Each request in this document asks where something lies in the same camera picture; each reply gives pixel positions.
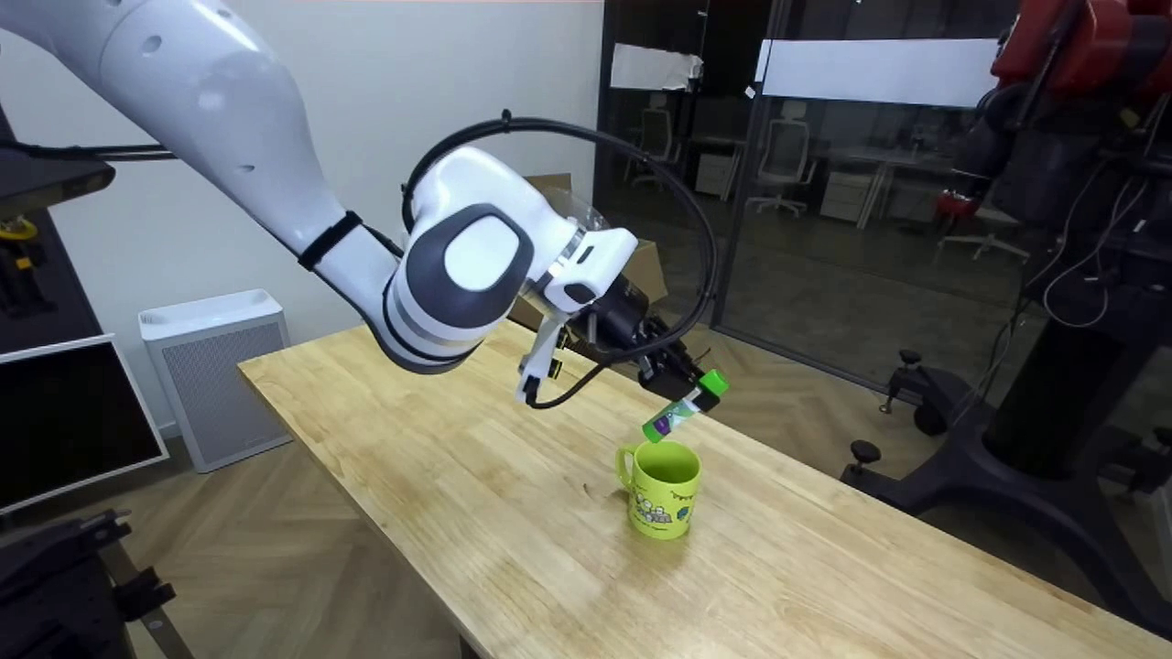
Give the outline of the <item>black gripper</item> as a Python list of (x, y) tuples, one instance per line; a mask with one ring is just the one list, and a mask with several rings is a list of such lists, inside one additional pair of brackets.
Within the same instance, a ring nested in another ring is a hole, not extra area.
[(631, 279), (619, 279), (587, 310), (587, 343), (593, 355), (637, 350), (637, 383), (664, 400), (682, 400), (704, 378), (704, 367), (682, 343), (651, 348), (664, 332), (666, 323)]

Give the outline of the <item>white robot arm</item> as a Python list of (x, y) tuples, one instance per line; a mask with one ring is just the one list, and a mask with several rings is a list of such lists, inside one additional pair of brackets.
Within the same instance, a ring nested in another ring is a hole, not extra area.
[(96, 94), (154, 136), (248, 213), (297, 263), (371, 327), (414, 374), (463, 367), (516, 300), (544, 307), (519, 363), (519, 400), (541, 379), (569, 328), (591, 355), (631, 363), (666, 400), (698, 383), (682, 328), (654, 318), (627, 279), (637, 238), (555, 213), (470, 124), (436, 143), (405, 180), (405, 238), (387, 241), (328, 190), (299, 86), (261, 33), (222, 0), (0, 0), (0, 30), (43, 49)]

